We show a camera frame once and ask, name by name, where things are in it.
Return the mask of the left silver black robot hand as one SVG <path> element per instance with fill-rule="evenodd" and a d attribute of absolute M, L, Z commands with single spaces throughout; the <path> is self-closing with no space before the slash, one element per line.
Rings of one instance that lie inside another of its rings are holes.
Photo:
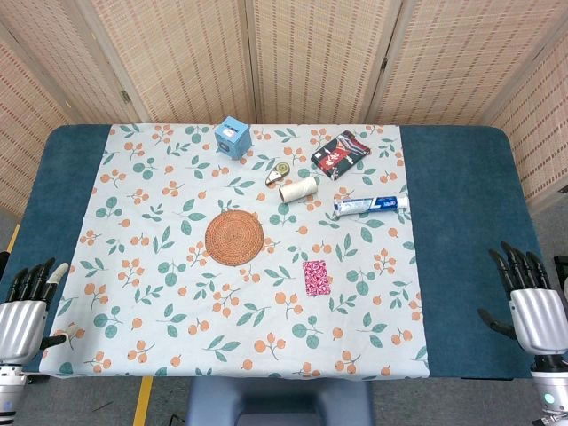
<path fill-rule="evenodd" d="M 68 333 L 43 335 L 52 299 L 69 264 L 55 266 L 52 257 L 14 277 L 1 303 L 1 363 L 25 366 L 39 351 L 60 345 Z"/>

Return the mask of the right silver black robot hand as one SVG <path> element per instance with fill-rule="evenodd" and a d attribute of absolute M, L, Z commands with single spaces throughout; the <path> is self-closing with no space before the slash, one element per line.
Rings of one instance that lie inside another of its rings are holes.
<path fill-rule="evenodd" d="M 559 293 L 549 282 L 544 264 L 533 252 L 522 252 L 506 241 L 502 252 L 491 249 L 509 304 L 511 324 L 479 308 L 480 319 L 494 332 L 515 340 L 534 356 L 561 356 L 567 352 L 567 316 Z"/>

